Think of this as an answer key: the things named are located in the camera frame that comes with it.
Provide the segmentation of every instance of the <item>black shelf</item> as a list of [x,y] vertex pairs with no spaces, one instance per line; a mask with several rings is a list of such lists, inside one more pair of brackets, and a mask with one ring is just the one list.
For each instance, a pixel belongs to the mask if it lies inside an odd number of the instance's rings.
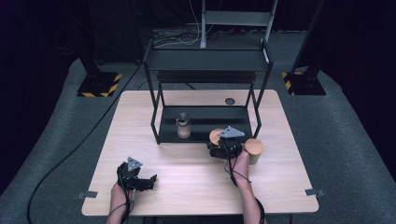
[[[185,139],[177,136],[176,117],[180,112],[186,112],[191,117],[191,135]],[[240,138],[242,142],[252,137],[248,109],[244,106],[166,106],[159,139],[167,143],[206,143],[212,130],[228,126],[245,133]]]
[[[259,106],[274,62],[267,44],[262,40],[256,49],[155,49],[152,39],[148,42],[143,65],[153,103],[151,128],[157,144],[208,142],[209,134],[217,128],[233,128],[244,132],[241,139],[257,137],[262,126]],[[155,73],[158,92],[154,93],[151,74]],[[260,93],[253,90],[258,75],[263,74]],[[163,98],[162,83],[249,83],[247,101],[243,106],[168,106]],[[160,101],[163,116],[159,131],[154,125]],[[257,127],[252,134],[248,117],[248,103],[254,106]],[[177,136],[176,118],[181,112],[191,115],[191,136]]]

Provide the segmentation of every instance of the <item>bottle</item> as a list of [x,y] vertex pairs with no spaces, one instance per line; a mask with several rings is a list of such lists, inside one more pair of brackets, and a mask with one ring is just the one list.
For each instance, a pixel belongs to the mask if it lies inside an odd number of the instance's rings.
[[191,119],[187,113],[179,113],[176,118],[177,135],[179,138],[188,138],[191,134]]

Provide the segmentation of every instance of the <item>small round object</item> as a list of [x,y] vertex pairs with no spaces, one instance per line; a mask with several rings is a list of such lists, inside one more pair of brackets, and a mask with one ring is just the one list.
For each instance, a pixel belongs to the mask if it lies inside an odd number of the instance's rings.
[[235,104],[235,99],[233,99],[233,98],[227,98],[227,99],[225,99],[225,104],[227,104],[227,105],[234,105],[234,104]]
[[220,137],[218,136],[218,133],[222,132],[223,130],[224,129],[215,129],[212,132],[210,132],[209,139],[213,145],[216,145],[216,146],[219,145]]
[[245,143],[245,149],[250,156],[257,156],[264,151],[264,145],[256,138],[249,138]]

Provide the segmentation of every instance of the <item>metal rack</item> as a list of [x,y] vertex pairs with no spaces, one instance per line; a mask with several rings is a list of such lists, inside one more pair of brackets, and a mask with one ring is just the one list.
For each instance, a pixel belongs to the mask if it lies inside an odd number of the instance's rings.
[[206,25],[245,25],[263,26],[265,40],[268,41],[275,17],[277,0],[274,0],[269,12],[244,12],[244,11],[213,11],[206,10],[206,0],[202,0],[202,38],[201,48],[206,48]]
[[[157,144],[161,142],[207,142],[209,133],[218,127],[233,126],[245,132],[245,142],[256,137],[262,126],[258,108],[271,73],[273,61],[265,41],[257,49],[155,49],[149,41],[143,65],[154,111],[151,128]],[[150,73],[155,73],[158,91],[155,94]],[[256,98],[253,86],[258,74],[263,75],[261,90]],[[249,92],[245,105],[167,105],[163,96],[163,83],[245,83]],[[248,104],[253,103],[258,126],[252,133]],[[157,110],[163,106],[160,129],[154,125]],[[191,115],[191,136],[177,136],[176,116],[180,112]]]

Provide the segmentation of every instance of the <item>silver bracket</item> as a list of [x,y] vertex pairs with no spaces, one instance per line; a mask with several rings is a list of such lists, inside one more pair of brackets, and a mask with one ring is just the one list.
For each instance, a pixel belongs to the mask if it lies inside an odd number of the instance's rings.
[[135,170],[142,166],[143,163],[140,161],[137,161],[133,159],[132,157],[128,157],[128,172],[132,172],[132,170]]
[[218,136],[223,138],[242,137],[245,136],[245,133],[242,133],[241,131],[238,131],[231,126],[228,126],[228,128],[218,133]]

